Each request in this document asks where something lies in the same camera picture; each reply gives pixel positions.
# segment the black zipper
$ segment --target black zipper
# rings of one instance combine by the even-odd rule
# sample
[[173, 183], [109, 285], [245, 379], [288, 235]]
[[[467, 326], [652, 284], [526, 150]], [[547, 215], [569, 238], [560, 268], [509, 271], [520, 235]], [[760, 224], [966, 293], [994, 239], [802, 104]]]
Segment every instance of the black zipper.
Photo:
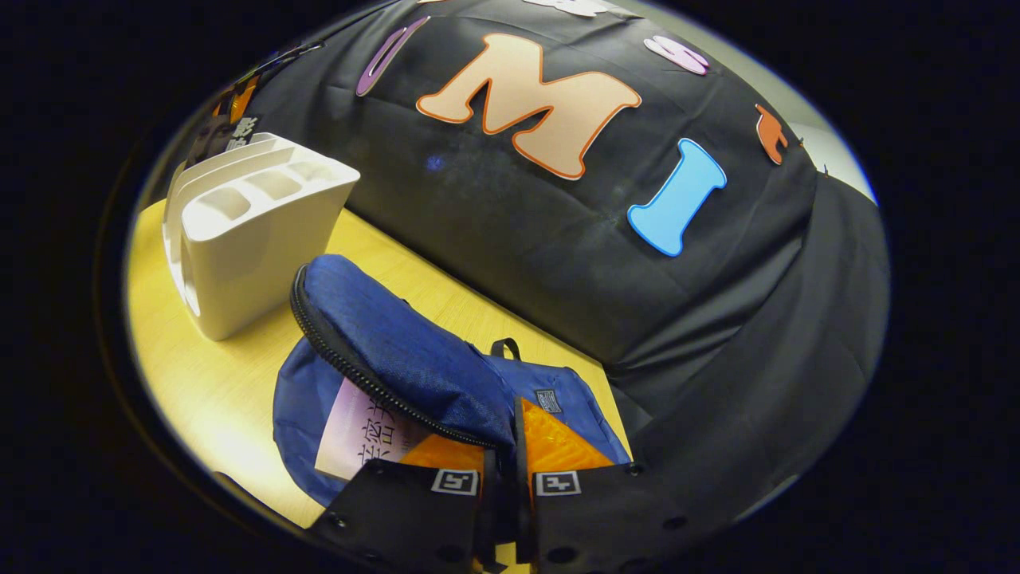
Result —
[[436, 434], [452, 440], [484, 449], [496, 449], [496, 445], [493, 442], [436, 422], [431, 417], [408, 405], [387, 388], [371, 368], [364, 365], [363, 361], [358, 358], [358, 355], [344, 337], [337, 333], [318, 310], [308, 302], [308, 294], [305, 293], [304, 289], [307, 269], [307, 264], [302, 265], [294, 277], [294, 285], [291, 290], [291, 310], [294, 311], [294, 317], [298, 321], [298, 326], [301, 327], [301, 332], [304, 333], [316, 355], [382, 407], [392, 408]]

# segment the wooden table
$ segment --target wooden table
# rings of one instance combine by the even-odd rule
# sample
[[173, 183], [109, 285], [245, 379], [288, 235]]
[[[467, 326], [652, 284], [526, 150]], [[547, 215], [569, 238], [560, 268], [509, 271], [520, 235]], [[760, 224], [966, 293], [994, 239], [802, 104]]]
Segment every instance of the wooden table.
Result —
[[[142, 211], [128, 266], [130, 325], [152, 400], [200, 464], [230, 475], [269, 508], [308, 527], [323, 509], [291, 480], [272, 440], [276, 372], [301, 338], [290, 307], [280, 305], [223, 342], [204, 338], [170, 276], [162, 215], [162, 201]], [[599, 363], [476, 294], [346, 209], [326, 252], [348, 257], [416, 311], [479, 350], [513, 337], [526, 361], [572, 368], [592, 387], [629, 454]], [[501, 546], [498, 556], [512, 565], [513, 545]]]

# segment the letter m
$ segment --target letter m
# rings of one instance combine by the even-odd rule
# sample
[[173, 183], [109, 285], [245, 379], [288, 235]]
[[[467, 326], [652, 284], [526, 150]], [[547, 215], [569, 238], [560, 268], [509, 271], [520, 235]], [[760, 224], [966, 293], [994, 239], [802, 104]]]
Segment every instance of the letter m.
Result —
[[490, 34], [483, 40], [486, 49], [442, 90], [418, 99], [418, 111], [463, 123], [474, 114], [471, 98], [487, 85], [481, 112], [486, 134], [498, 134], [547, 111], [538, 125], [514, 134], [513, 145], [561, 177], [580, 177], [584, 152], [603, 126], [620, 109], [641, 105], [638, 92], [601, 71], [543, 82], [542, 46], [530, 40], [507, 34]]

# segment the bag strap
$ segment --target bag strap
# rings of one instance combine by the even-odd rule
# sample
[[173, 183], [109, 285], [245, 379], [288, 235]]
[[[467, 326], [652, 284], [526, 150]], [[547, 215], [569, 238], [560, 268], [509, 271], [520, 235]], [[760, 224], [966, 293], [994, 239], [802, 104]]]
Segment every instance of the bag strap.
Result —
[[510, 337], [505, 340], [500, 340], [493, 343], [493, 349], [489, 352], [489, 355], [495, 355], [496, 357], [504, 357], [503, 348], [510, 350], [510, 355], [517, 361], [520, 361], [520, 350], [517, 349], [517, 342]]

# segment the blue bag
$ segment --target blue bag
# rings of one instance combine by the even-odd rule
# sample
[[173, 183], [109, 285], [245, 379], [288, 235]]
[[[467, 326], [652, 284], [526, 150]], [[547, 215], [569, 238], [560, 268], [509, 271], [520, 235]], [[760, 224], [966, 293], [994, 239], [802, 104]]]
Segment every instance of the blue bag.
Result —
[[515, 397], [542, 406], [614, 463], [629, 461], [572, 370], [487, 357], [342, 255], [298, 270], [291, 307], [305, 337], [279, 370], [273, 439], [294, 481], [323, 506], [344, 485], [314, 466], [345, 378], [431, 432], [494, 449], [503, 461], [514, 456]]

